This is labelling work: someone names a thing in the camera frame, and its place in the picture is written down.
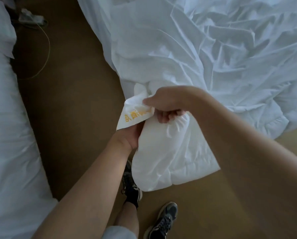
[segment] sneaker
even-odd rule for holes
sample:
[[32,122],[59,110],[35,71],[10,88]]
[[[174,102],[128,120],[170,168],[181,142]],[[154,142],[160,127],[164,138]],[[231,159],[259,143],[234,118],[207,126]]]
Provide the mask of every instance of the sneaker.
[[158,215],[154,226],[149,227],[144,233],[144,239],[165,239],[177,217],[177,204],[169,202],[164,205]]
[[142,190],[140,190],[134,183],[131,168],[132,163],[128,160],[122,176],[123,189],[121,190],[121,193],[125,194],[126,196],[137,193],[137,202],[139,202],[142,199],[143,194]]

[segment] white cord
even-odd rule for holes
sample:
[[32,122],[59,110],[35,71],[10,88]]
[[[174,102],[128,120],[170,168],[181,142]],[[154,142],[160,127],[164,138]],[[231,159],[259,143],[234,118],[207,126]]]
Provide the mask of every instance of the white cord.
[[49,60],[49,57],[50,57],[50,51],[51,51],[51,44],[50,44],[50,39],[49,39],[49,37],[48,37],[48,35],[45,33],[45,31],[43,30],[43,28],[42,27],[40,27],[40,25],[39,24],[37,24],[36,23],[36,25],[38,25],[38,27],[43,31],[43,33],[45,34],[45,36],[47,37],[47,39],[48,39],[48,43],[49,43],[49,51],[48,51],[48,56],[47,56],[47,60],[45,61],[45,63],[44,63],[44,65],[43,65],[43,67],[38,71],[38,73],[36,73],[34,76],[32,76],[32,77],[29,77],[29,78],[24,78],[24,79],[19,79],[19,80],[30,80],[30,79],[32,79],[32,78],[34,78],[34,77],[36,77],[36,76],[38,76],[39,74],[40,74],[40,72],[41,71],[43,71],[43,69],[45,68],[45,66],[47,65],[47,62],[48,62],[48,60]]

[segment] brown floor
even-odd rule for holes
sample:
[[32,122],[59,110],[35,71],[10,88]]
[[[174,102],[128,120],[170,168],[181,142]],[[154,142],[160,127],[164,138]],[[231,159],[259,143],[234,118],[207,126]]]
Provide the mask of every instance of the brown floor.
[[[19,88],[40,148],[53,195],[61,199],[114,133],[124,96],[117,74],[103,58],[102,46],[76,0],[30,0],[26,7],[45,16],[50,60]],[[47,40],[41,30],[17,28],[13,62],[19,79],[43,65]],[[297,154],[297,131],[278,139]],[[118,193],[111,224],[124,197]],[[139,204],[140,238],[167,201],[179,207],[168,238],[264,238],[249,220],[221,171],[183,185],[144,193]]]

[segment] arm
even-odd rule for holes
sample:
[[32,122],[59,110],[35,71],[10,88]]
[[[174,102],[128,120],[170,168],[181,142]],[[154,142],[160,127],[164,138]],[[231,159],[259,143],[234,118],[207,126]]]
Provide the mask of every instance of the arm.
[[257,225],[269,238],[297,238],[297,156],[198,88],[161,88],[144,103],[163,111],[191,112]]
[[100,238],[143,123],[118,130],[87,172],[38,228],[33,239]]

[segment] bare leg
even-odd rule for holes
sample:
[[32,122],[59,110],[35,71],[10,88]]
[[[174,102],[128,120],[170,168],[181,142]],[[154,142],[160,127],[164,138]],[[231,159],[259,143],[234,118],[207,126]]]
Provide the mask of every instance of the bare leg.
[[139,224],[135,205],[125,202],[114,222],[115,226],[122,226],[133,232],[138,238]]

